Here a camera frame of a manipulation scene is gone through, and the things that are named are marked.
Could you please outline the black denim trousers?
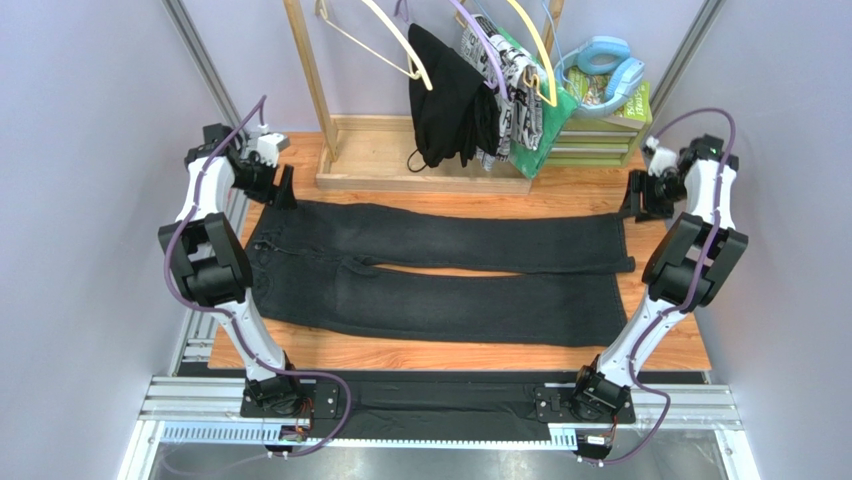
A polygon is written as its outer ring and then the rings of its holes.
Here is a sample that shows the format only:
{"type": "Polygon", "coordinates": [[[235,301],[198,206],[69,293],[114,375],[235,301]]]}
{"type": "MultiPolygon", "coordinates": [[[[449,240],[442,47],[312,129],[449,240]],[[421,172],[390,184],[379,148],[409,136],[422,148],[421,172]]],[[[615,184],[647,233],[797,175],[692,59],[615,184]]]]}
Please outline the black denim trousers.
{"type": "Polygon", "coordinates": [[[301,201],[247,245],[271,320],[403,340],[605,346],[635,268],[615,214],[497,220],[301,201]]]}

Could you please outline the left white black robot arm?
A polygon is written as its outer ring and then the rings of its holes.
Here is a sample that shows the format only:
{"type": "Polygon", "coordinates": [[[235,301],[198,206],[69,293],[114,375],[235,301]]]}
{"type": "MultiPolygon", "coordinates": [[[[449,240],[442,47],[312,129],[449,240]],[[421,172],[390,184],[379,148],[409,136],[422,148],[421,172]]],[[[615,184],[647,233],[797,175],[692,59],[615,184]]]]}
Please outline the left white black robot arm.
{"type": "Polygon", "coordinates": [[[296,207],[292,167],[285,167],[283,184],[275,182],[279,156],[290,140],[265,125],[244,136],[213,124],[203,135],[203,143],[184,159],[190,182],[183,207],[174,223],[158,231],[167,285],[179,301],[212,315],[226,331],[244,362],[247,405],[295,416],[307,405],[305,394],[261,318],[248,255],[225,214],[236,190],[264,206],[296,207]]]}

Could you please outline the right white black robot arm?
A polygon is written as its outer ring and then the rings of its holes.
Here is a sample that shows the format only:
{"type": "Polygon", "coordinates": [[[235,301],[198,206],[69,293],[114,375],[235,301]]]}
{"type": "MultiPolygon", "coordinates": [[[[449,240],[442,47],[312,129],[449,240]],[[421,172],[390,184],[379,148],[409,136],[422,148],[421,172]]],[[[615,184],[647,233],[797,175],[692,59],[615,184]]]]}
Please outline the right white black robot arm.
{"type": "Polygon", "coordinates": [[[723,139],[703,135],[673,151],[650,137],[642,152],[651,163],[631,171],[620,214],[673,223],[646,264],[645,293],[631,319],[577,376],[567,405],[584,421],[609,420],[627,406],[650,355],[689,313],[712,302],[749,242],[730,213],[739,160],[725,153],[723,139]]]}

